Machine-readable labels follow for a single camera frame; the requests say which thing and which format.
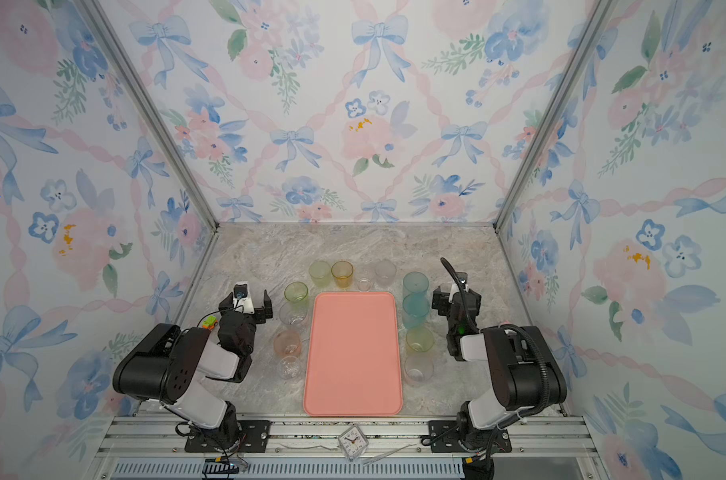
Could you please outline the teal textured cup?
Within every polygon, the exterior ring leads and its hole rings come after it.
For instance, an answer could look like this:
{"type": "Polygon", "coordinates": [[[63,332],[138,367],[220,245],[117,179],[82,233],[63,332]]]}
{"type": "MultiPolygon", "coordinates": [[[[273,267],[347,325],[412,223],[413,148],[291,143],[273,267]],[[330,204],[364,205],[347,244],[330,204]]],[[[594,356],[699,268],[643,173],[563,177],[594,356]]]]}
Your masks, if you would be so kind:
{"type": "Polygon", "coordinates": [[[430,312],[430,302],[424,294],[412,293],[403,299],[402,309],[403,326],[406,329],[413,329],[426,322],[430,312]]]}
{"type": "Polygon", "coordinates": [[[425,297],[429,289],[428,277],[419,271],[411,271],[405,274],[402,281],[403,296],[411,295],[425,297]]]}

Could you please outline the yellow green cup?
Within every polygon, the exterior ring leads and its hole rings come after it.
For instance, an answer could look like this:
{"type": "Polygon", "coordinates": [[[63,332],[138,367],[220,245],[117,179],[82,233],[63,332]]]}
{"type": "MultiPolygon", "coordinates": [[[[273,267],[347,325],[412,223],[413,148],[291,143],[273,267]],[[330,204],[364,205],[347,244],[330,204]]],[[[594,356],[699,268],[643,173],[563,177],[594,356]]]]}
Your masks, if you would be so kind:
{"type": "Polygon", "coordinates": [[[408,355],[414,353],[429,352],[435,345],[435,337],[433,332],[426,326],[418,326],[408,329],[405,335],[406,353],[408,355]]]}

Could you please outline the clear glass column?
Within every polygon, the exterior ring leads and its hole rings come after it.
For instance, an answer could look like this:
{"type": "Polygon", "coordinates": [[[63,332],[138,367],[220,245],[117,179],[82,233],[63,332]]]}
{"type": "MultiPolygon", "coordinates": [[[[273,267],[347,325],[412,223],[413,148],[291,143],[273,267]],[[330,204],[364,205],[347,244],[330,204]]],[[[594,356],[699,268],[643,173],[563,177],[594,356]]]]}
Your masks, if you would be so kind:
{"type": "Polygon", "coordinates": [[[279,320],[289,328],[303,329],[306,327],[309,307],[305,303],[284,303],[279,309],[279,320]]]}

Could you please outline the clear pinkish cup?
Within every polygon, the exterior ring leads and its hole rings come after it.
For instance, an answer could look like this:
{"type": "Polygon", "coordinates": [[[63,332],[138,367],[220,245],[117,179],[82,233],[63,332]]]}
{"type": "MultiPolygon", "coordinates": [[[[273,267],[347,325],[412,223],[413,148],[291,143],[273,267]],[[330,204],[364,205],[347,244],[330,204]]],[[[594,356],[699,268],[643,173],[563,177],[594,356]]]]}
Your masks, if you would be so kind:
{"type": "Polygon", "coordinates": [[[408,355],[403,365],[404,379],[413,386],[428,383],[434,375],[434,363],[427,353],[412,353],[408,355]]]}

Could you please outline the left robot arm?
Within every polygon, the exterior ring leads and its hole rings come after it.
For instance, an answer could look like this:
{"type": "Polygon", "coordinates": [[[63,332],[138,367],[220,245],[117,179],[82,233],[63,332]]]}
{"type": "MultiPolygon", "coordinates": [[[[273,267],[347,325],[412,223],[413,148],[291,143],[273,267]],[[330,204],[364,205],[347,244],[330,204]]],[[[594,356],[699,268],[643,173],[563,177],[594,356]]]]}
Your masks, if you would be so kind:
{"type": "Polygon", "coordinates": [[[263,293],[256,306],[246,283],[238,283],[212,314],[217,339],[199,324],[188,329],[156,325],[116,367],[113,389],[140,401],[155,400],[192,425],[235,437],[235,407],[211,394],[202,378],[242,382],[252,365],[257,327],[273,317],[263,293]]]}

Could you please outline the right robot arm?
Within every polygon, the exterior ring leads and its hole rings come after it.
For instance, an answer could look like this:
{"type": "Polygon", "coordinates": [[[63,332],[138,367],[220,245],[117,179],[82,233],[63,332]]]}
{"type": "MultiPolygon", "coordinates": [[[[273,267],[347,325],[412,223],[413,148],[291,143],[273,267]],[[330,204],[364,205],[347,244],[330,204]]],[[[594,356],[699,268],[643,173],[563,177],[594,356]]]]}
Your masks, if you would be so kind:
{"type": "Polygon", "coordinates": [[[431,306],[447,321],[448,354],[459,362],[484,363],[491,387],[466,401],[456,416],[458,440],[478,449],[506,429],[567,399],[567,382],[539,328],[506,323],[480,328],[482,297],[472,289],[441,287],[431,306]]]}

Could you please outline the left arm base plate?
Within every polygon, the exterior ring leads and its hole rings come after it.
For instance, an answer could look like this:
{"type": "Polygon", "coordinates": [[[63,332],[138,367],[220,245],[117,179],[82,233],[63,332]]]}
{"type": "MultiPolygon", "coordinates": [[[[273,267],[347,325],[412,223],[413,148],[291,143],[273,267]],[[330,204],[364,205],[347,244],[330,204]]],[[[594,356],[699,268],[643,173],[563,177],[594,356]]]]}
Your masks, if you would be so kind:
{"type": "Polygon", "coordinates": [[[201,429],[192,425],[183,435],[186,453],[233,454],[264,453],[270,436],[268,420],[224,421],[219,428],[201,429]]]}

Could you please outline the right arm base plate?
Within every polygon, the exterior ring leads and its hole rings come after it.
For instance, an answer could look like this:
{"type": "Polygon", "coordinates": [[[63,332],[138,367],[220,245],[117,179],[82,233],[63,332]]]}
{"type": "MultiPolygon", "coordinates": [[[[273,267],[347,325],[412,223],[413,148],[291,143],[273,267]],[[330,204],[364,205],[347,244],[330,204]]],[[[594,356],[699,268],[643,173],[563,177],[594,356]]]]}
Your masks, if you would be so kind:
{"type": "Polygon", "coordinates": [[[491,453],[511,453],[512,444],[506,430],[492,428],[479,430],[460,425],[457,420],[430,420],[428,434],[422,436],[420,445],[432,453],[466,453],[477,455],[491,448],[491,453]]]}

